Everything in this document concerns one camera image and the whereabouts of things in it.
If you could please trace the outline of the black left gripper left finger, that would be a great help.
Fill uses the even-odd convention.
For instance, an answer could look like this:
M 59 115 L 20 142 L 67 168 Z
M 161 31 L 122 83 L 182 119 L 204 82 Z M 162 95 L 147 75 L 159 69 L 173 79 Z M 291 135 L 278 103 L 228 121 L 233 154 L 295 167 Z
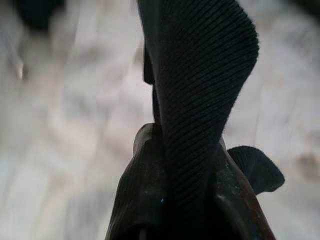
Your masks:
M 167 175 L 163 163 L 162 129 L 147 123 L 135 136 L 133 157 L 119 180 L 106 239 L 164 239 Z

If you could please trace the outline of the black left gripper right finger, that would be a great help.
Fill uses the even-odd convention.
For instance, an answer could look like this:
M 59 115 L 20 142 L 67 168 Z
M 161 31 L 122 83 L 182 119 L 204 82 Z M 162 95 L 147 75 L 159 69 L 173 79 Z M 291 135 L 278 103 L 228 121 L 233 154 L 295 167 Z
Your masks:
M 256 195 L 240 168 L 220 144 L 214 160 L 214 198 L 240 240 L 274 240 Z

